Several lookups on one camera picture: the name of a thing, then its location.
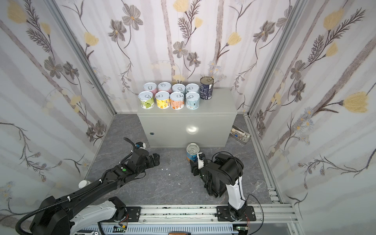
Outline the blue corn label can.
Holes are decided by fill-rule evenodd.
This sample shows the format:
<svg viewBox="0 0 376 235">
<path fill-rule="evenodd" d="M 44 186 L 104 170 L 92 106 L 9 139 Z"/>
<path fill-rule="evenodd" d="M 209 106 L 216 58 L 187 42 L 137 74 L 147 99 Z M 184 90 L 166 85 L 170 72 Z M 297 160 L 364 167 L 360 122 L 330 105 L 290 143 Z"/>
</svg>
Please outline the blue corn label can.
<svg viewBox="0 0 376 235">
<path fill-rule="evenodd" d="M 188 144 L 186 148 L 187 160 L 197 162 L 197 155 L 200 152 L 200 148 L 196 143 Z"/>
</svg>

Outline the green label can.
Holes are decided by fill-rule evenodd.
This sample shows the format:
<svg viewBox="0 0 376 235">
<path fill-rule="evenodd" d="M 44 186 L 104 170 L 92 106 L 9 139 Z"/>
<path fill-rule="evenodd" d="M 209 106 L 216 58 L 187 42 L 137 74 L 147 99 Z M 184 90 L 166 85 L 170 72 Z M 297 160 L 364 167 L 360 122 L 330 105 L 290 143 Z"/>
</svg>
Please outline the green label can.
<svg viewBox="0 0 376 235">
<path fill-rule="evenodd" d="M 138 98 L 140 100 L 140 105 L 143 109 L 151 109 L 154 107 L 154 95 L 150 91 L 143 91 L 139 93 Z"/>
</svg>

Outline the yellow label can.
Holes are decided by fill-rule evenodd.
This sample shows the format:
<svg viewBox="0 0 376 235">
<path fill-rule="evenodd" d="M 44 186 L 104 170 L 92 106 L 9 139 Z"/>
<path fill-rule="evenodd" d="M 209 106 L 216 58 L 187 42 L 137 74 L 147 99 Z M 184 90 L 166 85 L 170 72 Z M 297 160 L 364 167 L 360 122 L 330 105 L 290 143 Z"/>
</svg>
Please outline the yellow label can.
<svg viewBox="0 0 376 235">
<path fill-rule="evenodd" d="M 157 107 L 167 109 L 170 107 L 170 93 L 167 91 L 159 91 L 155 95 Z"/>
</svg>

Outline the orange label can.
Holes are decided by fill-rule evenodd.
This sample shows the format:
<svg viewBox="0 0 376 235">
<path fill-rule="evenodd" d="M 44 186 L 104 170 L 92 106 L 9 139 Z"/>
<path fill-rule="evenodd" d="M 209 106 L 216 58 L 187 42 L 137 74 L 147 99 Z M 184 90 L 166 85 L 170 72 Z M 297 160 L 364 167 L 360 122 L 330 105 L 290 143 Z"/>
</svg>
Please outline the orange label can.
<svg viewBox="0 0 376 235">
<path fill-rule="evenodd" d="M 174 110 L 181 110 L 184 108 L 185 95 L 181 92 L 173 92 L 170 94 L 170 105 Z"/>
</svg>

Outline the teal label can front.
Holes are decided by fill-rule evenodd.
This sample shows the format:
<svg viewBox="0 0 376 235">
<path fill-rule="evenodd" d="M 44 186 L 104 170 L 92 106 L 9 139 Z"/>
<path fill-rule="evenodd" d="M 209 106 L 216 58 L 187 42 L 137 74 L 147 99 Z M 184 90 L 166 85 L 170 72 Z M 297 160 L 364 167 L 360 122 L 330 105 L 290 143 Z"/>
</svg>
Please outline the teal label can front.
<svg viewBox="0 0 376 235">
<path fill-rule="evenodd" d="M 190 110 L 196 110 L 199 108 L 200 104 L 200 95 L 196 92 L 186 93 L 186 102 L 185 106 Z"/>
</svg>

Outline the teal label can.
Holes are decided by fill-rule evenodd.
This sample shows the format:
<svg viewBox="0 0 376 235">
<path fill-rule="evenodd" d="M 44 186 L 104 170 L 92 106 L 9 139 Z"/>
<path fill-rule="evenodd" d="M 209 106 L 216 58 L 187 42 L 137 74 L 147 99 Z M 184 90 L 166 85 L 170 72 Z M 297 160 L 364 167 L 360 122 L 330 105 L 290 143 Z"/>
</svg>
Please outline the teal label can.
<svg viewBox="0 0 376 235">
<path fill-rule="evenodd" d="M 182 94 L 186 94 L 186 86 L 184 84 L 174 84 L 172 86 L 172 91 L 173 92 L 179 92 L 179 93 L 182 93 Z"/>
<path fill-rule="evenodd" d="M 186 93 L 195 92 L 199 93 L 200 87 L 195 83 L 190 83 L 186 86 Z"/>
<path fill-rule="evenodd" d="M 190 110 L 196 110 L 199 108 L 200 104 L 200 95 L 196 92 L 186 93 L 186 102 L 185 106 Z"/>
</svg>

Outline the pink label can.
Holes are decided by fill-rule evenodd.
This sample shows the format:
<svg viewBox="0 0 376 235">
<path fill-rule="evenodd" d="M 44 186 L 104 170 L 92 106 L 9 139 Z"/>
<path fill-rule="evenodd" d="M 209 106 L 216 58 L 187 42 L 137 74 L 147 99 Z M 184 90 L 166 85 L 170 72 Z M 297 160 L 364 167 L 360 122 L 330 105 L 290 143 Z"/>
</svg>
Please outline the pink label can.
<svg viewBox="0 0 376 235">
<path fill-rule="evenodd" d="M 156 93 L 158 92 L 157 84 L 155 84 L 154 82 L 145 83 L 143 89 L 144 91 L 152 92 L 153 95 L 156 95 Z"/>
<path fill-rule="evenodd" d="M 172 93 L 172 85 L 169 82 L 161 82 L 158 84 L 157 89 L 159 92 L 165 91 L 168 92 L 169 94 Z"/>
</svg>

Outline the black label can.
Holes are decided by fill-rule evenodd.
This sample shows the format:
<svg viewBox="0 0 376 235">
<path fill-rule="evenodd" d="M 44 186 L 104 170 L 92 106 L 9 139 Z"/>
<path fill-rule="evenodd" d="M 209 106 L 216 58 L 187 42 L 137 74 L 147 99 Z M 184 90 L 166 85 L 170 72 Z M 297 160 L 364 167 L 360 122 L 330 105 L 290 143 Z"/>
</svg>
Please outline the black label can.
<svg viewBox="0 0 376 235">
<path fill-rule="evenodd" d="M 200 79 L 200 98 L 203 100 L 209 100 L 212 98 L 214 79 L 209 76 L 202 77 Z"/>
</svg>

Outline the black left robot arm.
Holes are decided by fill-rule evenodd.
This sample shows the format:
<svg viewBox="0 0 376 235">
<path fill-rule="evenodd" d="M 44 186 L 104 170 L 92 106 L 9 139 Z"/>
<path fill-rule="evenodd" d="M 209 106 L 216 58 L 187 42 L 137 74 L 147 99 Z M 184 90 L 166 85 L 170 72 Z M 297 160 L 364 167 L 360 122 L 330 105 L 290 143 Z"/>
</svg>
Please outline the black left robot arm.
<svg viewBox="0 0 376 235">
<path fill-rule="evenodd" d="M 119 164 L 106 170 L 102 176 L 84 188 L 63 196 L 45 199 L 39 209 L 29 212 L 15 225 L 20 235 L 69 235 L 78 228 L 74 218 L 91 203 L 117 190 L 129 182 L 139 179 L 141 173 L 160 164 L 160 156 L 145 150 L 141 142 L 125 141 L 133 147 L 132 152 Z"/>
</svg>

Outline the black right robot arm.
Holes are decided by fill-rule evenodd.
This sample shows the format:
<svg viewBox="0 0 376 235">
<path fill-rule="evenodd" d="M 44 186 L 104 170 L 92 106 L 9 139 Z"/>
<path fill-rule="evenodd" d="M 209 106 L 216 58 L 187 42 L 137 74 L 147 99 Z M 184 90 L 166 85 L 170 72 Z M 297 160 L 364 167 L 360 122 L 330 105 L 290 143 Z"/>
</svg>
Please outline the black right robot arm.
<svg viewBox="0 0 376 235">
<path fill-rule="evenodd" d="M 228 204 L 217 206 L 218 221 L 253 222 L 256 221 L 254 208 L 248 205 L 248 197 L 242 187 L 244 164 L 227 151 L 221 151 L 207 159 L 199 152 L 196 159 L 189 159 L 191 172 L 199 176 L 209 196 L 221 197 L 228 194 Z"/>
</svg>

